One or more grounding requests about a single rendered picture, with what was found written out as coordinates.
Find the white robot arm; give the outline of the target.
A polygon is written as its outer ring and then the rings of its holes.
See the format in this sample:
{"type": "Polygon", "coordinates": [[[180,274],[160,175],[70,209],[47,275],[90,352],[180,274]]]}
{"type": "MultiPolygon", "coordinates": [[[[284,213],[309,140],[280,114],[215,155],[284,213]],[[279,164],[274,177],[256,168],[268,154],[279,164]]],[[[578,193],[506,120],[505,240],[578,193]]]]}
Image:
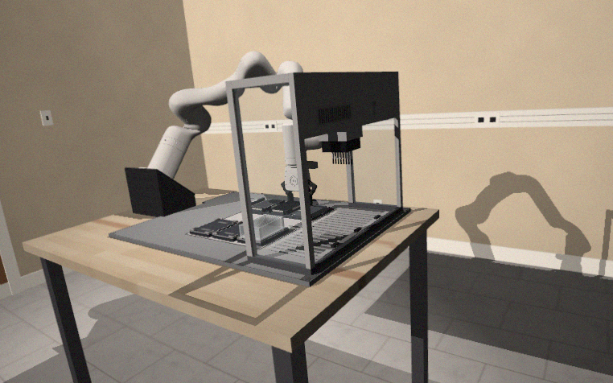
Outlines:
{"type": "Polygon", "coordinates": [[[276,73],[264,55],[251,51],[241,58],[237,70],[220,83],[207,88],[183,89],[174,93],[169,100],[170,109],[187,129],[179,126],[167,128],[147,168],[158,169],[174,179],[191,140],[206,132],[212,123],[211,116],[203,105],[228,104],[225,81],[290,72],[303,72],[302,66],[294,61],[285,61],[276,73]]]}

